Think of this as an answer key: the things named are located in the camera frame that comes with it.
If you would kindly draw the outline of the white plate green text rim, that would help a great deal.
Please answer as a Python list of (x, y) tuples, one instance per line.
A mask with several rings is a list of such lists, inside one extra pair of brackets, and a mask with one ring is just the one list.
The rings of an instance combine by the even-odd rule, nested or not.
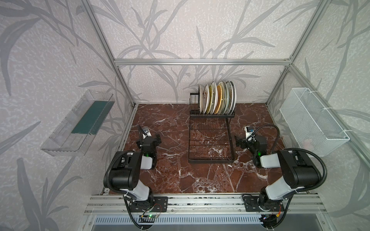
[(234, 113), (235, 107), (236, 107), (237, 93), (236, 93), (236, 87), (235, 87), (234, 82), (231, 81), (231, 85), (232, 85), (233, 91), (234, 91), (234, 93), (233, 93), (233, 100), (234, 101), (233, 101), (233, 106), (232, 106), (232, 113)]

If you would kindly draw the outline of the black wire dish rack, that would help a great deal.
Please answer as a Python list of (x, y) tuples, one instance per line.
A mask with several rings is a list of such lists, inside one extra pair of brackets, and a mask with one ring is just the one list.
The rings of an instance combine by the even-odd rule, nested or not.
[(199, 93), (189, 98), (188, 162), (191, 164), (231, 164), (235, 151), (230, 131), (230, 115), (200, 113)]

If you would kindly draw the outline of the cream plate with floral sprigs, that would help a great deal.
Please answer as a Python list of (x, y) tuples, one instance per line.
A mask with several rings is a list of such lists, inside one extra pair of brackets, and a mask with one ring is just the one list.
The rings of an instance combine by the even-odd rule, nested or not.
[(229, 97), (229, 93), (228, 93), (228, 88), (227, 88), (227, 85), (225, 82), (223, 82), (224, 84), (224, 96), (223, 96), (223, 100), (224, 100), (224, 107), (223, 107), (223, 110), (222, 110), (222, 114), (224, 115), (225, 112), (226, 112), (226, 109), (227, 109), (227, 106), (228, 106), (228, 97)]

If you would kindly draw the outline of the orange woven round plate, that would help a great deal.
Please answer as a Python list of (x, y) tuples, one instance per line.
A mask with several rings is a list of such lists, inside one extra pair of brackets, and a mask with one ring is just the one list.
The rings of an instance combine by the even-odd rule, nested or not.
[(225, 84), (223, 81), (218, 83), (217, 91), (218, 91), (218, 102), (217, 102), (215, 114), (220, 115), (224, 108), (224, 97), (225, 97)]

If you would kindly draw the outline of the mint green flower plate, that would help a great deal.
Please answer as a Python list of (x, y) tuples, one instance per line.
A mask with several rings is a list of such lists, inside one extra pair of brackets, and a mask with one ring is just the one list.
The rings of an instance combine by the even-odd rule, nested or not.
[(226, 88), (227, 88), (227, 107), (226, 107), (226, 110), (225, 110), (225, 114), (227, 115), (230, 111), (230, 107), (231, 107), (231, 101), (232, 101), (232, 87), (231, 87), (231, 83), (229, 81), (226, 82)]

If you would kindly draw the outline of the white plate green clover emblem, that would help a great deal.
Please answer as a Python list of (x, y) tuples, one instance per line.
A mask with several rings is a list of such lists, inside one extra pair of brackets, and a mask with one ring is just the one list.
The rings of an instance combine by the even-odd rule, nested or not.
[(218, 90), (217, 90), (217, 84), (213, 81), (212, 82), (212, 107), (211, 107), (211, 114), (213, 115), (217, 106), (218, 102)]

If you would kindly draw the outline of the yellow woven round plate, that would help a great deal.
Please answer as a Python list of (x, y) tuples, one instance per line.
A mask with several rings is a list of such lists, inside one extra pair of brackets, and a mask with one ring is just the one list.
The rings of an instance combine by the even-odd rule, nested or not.
[(213, 85), (211, 84), (209, 87), (209, 105), (207, 107), (206, 114), (210, 114), (212, 107), (213, 107), (213, 97), (214, 97), (214, 88)]

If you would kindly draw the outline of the white plate orange sunburst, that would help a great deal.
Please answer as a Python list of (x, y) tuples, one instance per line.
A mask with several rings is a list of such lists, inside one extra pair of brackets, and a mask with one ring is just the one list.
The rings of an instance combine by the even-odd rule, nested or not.
[(234, 93), (234, 91), (233, 91), (233, 87), (232, 87), (232, 85), (231, 85), (231, 81), (230, 81), (230, 86), (231, 86), (231, 97), (230, 97), (230, 99), (231, 99), (231, 104), (230, 104), (230, 110), (229, 110), (229, 114), (232, 114), (232, 106), (233, 106), (233, 93)]
[(202, 113), (206, 114), (206, 111), (209, 105), (209, 85), (208, 84), (206, 84), (204, 87), (202, 101), (203, 101)]

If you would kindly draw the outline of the black round plate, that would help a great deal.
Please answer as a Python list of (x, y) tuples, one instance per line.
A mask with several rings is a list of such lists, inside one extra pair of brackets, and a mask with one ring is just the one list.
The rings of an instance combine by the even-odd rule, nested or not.
[(203, 85), (199, 84), (198, 85), (198, 94), (199, 94), (199, 97), (198, 97), (198, 103), (199, 103), (199, 113), (202, 114), (202, 110), (203, 110), (203, 90), (204, 90), (204, 87)]

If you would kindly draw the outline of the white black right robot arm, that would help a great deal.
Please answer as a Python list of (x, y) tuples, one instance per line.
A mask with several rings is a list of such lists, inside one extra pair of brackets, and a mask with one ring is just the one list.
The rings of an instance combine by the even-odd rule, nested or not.
[(283, 210), (283, 200), (301, 192), (320, 187), (327, 179), (328, 170), (324, 161), (315, 153), (302, 148), (285, 148), (267, 152), (267, 138), (245, 126), (245, 137), (235, 137), (236, 146), (251, 153), (256, 168), (280, 168), (282, 177), (261, 189), (258, 196), (248, 196), (246, 209), (270, 212)]

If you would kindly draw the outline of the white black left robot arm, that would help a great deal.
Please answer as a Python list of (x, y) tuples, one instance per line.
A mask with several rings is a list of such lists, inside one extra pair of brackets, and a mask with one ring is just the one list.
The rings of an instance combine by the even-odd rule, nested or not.
[(122, 193), (127, 201), (151, 207), (154, 204), (153, 191), (140, 181), (141, 170), (151, 170), (157, 165), (157, 146), (160, 135), (146, 136), (138, 141), (140, 150), (118, 151), (112, 159), (103, 179), (106, 188)]

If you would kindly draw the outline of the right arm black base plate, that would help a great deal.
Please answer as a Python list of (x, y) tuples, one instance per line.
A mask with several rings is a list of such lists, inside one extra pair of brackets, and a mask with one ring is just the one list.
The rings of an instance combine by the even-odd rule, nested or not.
[(253, 196), (244, 194), (242, 196), (247, 212), (283, 212), (285, 211), (282, 200), (270, 200), (267, 196)]

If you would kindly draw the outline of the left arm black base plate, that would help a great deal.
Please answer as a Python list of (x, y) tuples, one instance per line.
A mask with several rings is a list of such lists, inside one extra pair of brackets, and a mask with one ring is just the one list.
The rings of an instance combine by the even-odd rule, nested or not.
[(131, 212), (166, 212), (168, 207), (168, 197), (166, 196), (154, 196), (149, 202), (130, 202), (129, 209)]

